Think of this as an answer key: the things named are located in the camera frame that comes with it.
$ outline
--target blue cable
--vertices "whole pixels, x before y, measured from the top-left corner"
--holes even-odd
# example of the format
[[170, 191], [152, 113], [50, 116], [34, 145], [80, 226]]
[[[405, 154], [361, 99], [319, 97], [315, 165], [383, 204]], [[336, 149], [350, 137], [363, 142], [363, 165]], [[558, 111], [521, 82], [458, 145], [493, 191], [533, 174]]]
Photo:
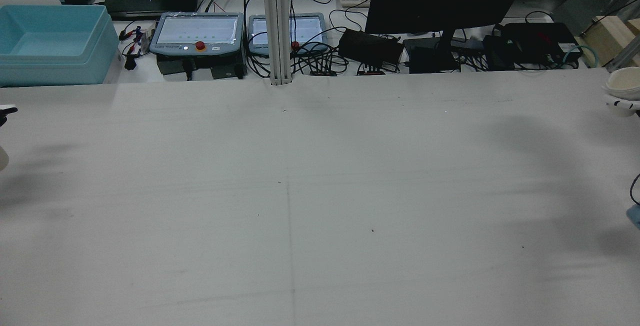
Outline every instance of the blue cable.
[[570, 54], [573, 50], [576, 50], [576, 49], [586, 49], [586, 50], [589, 50], [589, 51], [593, 54], [593, 56], [595, 57], [594, 66], [592, 66], [592, 67], [598, 67], [598, 64], [600, 63], [600, 58], [598, 57], [598, 52], [596, 52], [593, 48], [590, 48], [590, 47], [589, 47], [589, 46], [587, 46], [587, 45], [576, 45], [576, 46], [573, 46], [569, 51], [567, 51], [567, 52], [564, 54], [564, 57], [562, 57], [562, 64], [563, 64], [563, 65], [567, 62], [567, 57], [569, 57], [569, 54]]

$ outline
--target monitor stand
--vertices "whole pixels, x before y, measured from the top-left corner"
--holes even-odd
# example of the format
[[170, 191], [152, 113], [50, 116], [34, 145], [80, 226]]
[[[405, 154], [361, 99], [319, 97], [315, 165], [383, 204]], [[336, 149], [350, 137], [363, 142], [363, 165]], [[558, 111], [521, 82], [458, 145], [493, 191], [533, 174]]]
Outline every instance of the monitor stand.
[[430, 74], [460, 70], [451, 54], [454, 29], [442, 31], [441, 37], [409, 38], [403, 41], [409, 54], [410, 74]]

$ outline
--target white table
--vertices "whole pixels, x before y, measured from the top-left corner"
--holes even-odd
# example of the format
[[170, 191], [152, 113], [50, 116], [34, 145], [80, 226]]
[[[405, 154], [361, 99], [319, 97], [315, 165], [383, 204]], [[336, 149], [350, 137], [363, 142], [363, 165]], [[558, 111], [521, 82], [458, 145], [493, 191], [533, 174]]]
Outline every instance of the white table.
[[0, 89], [0, 324], [637, 326], [607, 78]]

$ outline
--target light blue plastic bin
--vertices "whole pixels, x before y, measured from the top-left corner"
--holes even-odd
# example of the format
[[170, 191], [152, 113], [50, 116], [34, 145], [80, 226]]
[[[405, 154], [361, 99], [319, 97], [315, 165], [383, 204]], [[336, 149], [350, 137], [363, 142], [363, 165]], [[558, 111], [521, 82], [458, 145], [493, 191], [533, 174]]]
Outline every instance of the light blue plastic bin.
[[118, 50], [103, 5], [0, 6], [0, 86], [102, 83]]

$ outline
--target black box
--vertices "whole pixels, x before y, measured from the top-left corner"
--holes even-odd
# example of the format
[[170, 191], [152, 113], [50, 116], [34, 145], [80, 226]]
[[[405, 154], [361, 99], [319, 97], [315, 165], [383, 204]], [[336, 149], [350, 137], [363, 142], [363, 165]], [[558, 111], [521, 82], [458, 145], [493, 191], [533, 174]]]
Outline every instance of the black box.
[[[560, 64], [565, 54], [578, 46], [574, 35], [560, 22], [507, 23], [502, 37], [516, 46], [512, 61], [517, 64]], [[581, 48], [574, 48], [565, 62], [578, 61], [582, 55]]]
[[396, 65], [405, 46], [389, 38], [347, 29], [338, 42], [338, 55], [372, 67], [383, 62]]

